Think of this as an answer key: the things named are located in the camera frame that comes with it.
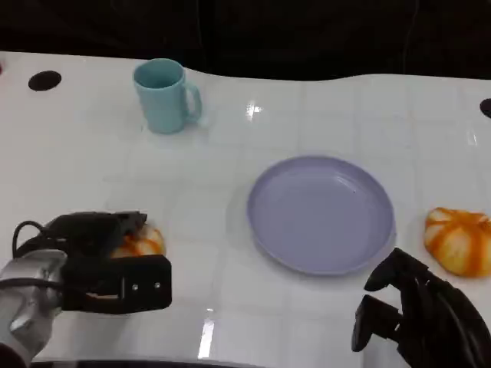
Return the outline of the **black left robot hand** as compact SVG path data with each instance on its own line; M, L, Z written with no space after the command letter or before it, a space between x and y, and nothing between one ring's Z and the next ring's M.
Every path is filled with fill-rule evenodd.
M49 222L43 236L71 258L109 258L146 221L140 211L74 212Z

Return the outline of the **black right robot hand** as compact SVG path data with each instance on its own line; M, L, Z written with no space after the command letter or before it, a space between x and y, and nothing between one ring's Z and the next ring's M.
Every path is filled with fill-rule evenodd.
M488 367L490 332L470 299L399 248L370 274L351 349L374 335L392 340L411 367Z

